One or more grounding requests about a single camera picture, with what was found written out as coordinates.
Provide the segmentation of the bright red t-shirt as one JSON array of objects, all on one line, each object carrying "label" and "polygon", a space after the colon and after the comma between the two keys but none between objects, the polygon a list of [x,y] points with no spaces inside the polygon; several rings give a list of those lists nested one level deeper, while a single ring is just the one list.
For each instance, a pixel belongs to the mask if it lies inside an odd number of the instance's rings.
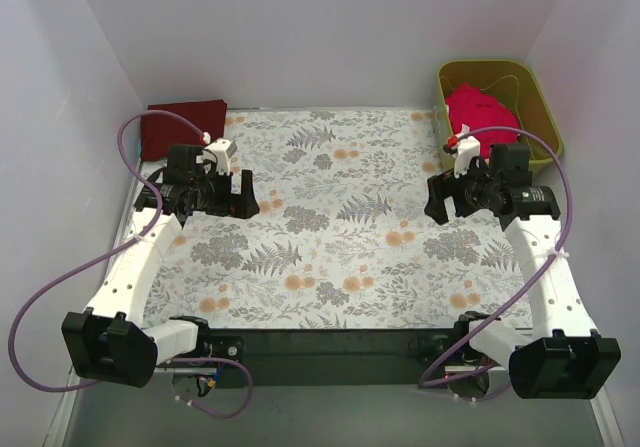
[{"label": "bright red t-shirt", "polygon": [[[514,114],[491,95],[478,88],[461,84],[445,98],[452,132],[459,134],[464,125],[470,132],[487,127],[509,127],[519,129]],[[481,144],[481,155],[488,159],[494,144],[511,144],[518,141],[518,134],[510,131],[491,131],[473,136]]]}]

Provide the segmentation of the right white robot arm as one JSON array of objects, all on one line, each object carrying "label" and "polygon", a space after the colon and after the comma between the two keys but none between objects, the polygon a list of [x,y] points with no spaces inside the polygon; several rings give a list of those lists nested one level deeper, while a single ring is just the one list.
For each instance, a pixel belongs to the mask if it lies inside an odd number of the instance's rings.
[{"label": "right white robot arm", "polygon": [[459,218],[491,212],[525,283],[494,313],[462,316],[462,333],[421,375],[420,387],[448,383],[432,375],[453,356],[469,365],[485,356],[507,371],[522,399],[593,399],[619,363],[621,349],[616,339],[599,333],[578,293],[564,249],[573,208],[559,209],[550,188],[533,185],[524,144],[495,144],[488,159],[473,136],[452,137],[443,149],[454,164],[429,178],[426,215],[446,224],[447,199]]}]

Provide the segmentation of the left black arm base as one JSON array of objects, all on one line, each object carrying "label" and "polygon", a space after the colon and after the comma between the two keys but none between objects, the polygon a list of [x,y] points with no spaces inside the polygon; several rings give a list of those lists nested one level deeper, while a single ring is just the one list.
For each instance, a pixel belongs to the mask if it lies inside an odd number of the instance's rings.
[{"label": "left black arm base", "polygon": [[222,359],[240,362],[244,347],[244,339],[240,336],[199,335],[194,348],[165,360],[159,367],[214,367],[221,363]]}]

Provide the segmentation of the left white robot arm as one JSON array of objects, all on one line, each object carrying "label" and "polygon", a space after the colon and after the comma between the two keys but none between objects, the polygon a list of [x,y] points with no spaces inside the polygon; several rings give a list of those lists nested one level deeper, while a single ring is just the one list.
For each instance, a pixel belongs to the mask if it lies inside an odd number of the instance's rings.
[{"label": "left white robot arm", "polygon": [[218,139],[206,147],[175,144],[167,164],[144,179],[134,203],[129,247],[116,256],[103,286],[81,313],[70,312],[62,334],[76,374],[84,379],[143,387],[157,366],[182,358],[193,367],[230,355],[215,344],[208,323],[193,316],[172,317],[143,328],[152,284],[171,244],[194,213],[250,219],[259,206],[253,174],[241,173],[232,190],[235,142]]}]

